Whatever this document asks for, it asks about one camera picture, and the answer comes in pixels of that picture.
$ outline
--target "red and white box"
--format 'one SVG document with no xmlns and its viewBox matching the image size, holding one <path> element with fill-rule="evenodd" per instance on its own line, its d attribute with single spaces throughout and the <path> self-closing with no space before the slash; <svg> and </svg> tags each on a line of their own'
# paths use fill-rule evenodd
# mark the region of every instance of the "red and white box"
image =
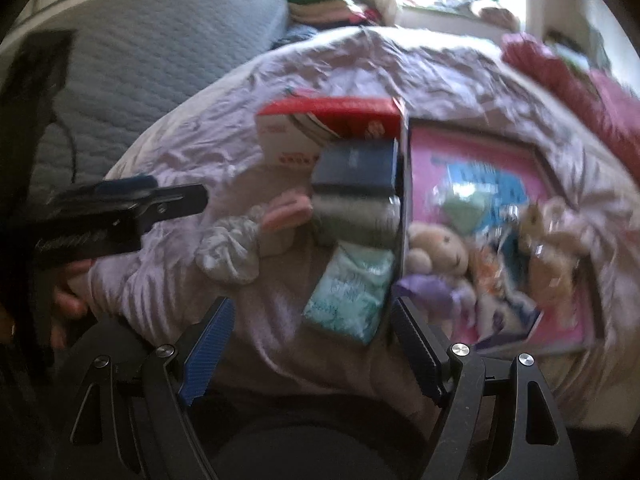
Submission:
<svg viewBox="0 0 640 480">
<path fill-rule="evenodd" d="M 255 117 L 264 162 L 311 171 L 320 151 L 339 139 L 397 139 L 404 103 L 394 98 L 295 96 Z"/>
</svg>

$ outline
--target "gray quilted mattress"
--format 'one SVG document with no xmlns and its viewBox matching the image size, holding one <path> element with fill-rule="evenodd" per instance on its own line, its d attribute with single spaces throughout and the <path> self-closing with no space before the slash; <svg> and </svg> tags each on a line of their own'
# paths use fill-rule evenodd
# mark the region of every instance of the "gray quilted mattress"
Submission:
<svg viewBox="0 0 640 480">
<path fill-rule="evenodd" d="M 58 116 L 78 147 L 77 182 L 102 178 L 151 124 L 286 29 L 286 0 L 90 0 L 42 28 L 78 31 Z M 31 192 L 68 186 L 71 151 L 55 125 Z"/>
</svg>

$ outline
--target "teal plastic package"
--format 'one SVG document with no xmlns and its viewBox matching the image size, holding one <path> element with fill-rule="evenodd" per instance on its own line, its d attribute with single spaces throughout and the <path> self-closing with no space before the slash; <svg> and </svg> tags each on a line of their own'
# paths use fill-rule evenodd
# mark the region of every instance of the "teal plastic package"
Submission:
<svg viewBox="0 0 640 480">
<path fill-rule="evenodd" d="M 393 272 L 392 251 L 339 242 L 303 316 L 369 344 L 380 325 Z"/>
</svg>

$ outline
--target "plush toy face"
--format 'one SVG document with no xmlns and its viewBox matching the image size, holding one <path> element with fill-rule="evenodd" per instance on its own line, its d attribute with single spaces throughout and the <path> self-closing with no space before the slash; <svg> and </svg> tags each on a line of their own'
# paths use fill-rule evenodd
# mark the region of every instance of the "plush toy face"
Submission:
<svg viewBox="0 0 640 480">
<path fill-rule="evenodd" d="M 434 274 L 462 276 L 468 266 L 469 255 L 462 239 L 446 227 L 413 222 L 409 226 L 409 248 L 422 250 L 431 259 Z"/>
</svg>

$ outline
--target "silver screw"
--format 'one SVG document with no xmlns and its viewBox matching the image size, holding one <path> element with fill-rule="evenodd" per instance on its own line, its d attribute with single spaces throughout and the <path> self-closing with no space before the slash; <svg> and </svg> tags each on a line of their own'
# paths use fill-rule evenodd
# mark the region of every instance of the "silver screw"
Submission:
<svg viewBox="0 0 640 480">
<path fill-rule="evenodd" d="M 456 343 L 451 347 L 451 350 L 455 355 L 459 355 L 460 357 L 464 357 L 465 355 L 469 355 L 469 347 L 464 343 Z"/>
<path fill-rule="evenodd" d="M 94 366 L 96 368 L 104 368 L 108 364 L 109 356 L 107 355 L 98 355 L 98 357 L 94 359 Z"/>
<path fill-rule="evenodd" d="M 175 352 L 175 348 L 171 345 L 161 345 L 156 348 L 156 355 L 158 357 L 171 357 Z"/>
<path fill-rule="evenodd" d="M 525 366 L 531 366 L 534 363 L 533 357 L 531 357 L 529 354 L 520 354 L 518 356 L 518 361 L 520 361 Z"/>
</svg>

